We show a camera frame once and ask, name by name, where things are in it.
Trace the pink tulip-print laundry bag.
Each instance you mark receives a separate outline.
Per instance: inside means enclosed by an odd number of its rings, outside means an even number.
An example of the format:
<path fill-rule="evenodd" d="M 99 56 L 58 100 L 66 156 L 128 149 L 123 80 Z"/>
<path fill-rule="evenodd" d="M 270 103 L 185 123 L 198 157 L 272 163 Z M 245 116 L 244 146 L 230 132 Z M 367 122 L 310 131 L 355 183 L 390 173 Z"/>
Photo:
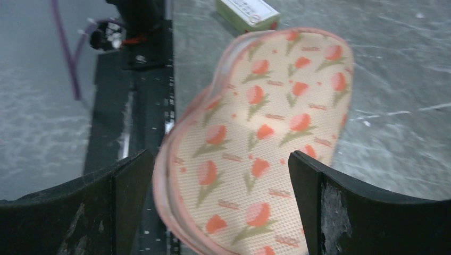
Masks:
<path fill-rule="evenodd" d="M 232 41 L 156 158 L 165 225 L 198 254 L 307 254 L 288 158 L 331 164 L 353 70 L 348 43 L 319 29 Z"/>

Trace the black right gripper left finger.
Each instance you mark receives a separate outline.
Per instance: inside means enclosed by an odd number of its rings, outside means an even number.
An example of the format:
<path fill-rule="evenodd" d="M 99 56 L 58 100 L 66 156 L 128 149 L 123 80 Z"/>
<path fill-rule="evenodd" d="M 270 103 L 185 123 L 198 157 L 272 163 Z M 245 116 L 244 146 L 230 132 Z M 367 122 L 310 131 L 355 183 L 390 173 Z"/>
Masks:
<path fill-rule="evenodd" d="M 153 167 L 143 150 L 52 188 L 1 201 L 1 254 L 130 254 Z"/>

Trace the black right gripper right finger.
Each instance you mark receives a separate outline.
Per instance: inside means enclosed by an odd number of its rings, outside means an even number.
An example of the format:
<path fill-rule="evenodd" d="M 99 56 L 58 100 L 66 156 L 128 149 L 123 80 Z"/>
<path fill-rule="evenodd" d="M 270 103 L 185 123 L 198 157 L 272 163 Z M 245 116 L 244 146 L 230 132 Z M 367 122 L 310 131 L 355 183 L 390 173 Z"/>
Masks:
<path fill-rule="evenodd" d="M 450 254 L 450 201 L 391 192 L 300 151 L 289 174 L 309 254 Z"/>

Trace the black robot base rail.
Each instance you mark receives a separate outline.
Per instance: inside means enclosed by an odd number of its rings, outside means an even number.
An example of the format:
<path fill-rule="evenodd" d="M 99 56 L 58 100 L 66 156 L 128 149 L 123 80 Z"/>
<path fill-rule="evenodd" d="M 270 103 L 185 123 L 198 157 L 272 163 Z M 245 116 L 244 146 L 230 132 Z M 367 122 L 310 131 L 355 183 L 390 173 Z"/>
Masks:
<path fill-rule="evenodd" d="M 97 87 L 83 172 L 140 154 L 128 184 L 116 183 L 116 240 L 130 237 L 131 254 L 180 254 L 180 242 L 154 203 L 155 158 L 175 121 L 172 1 L 155 1 L 157 28 L 146 41 L 98 56 Z"/>

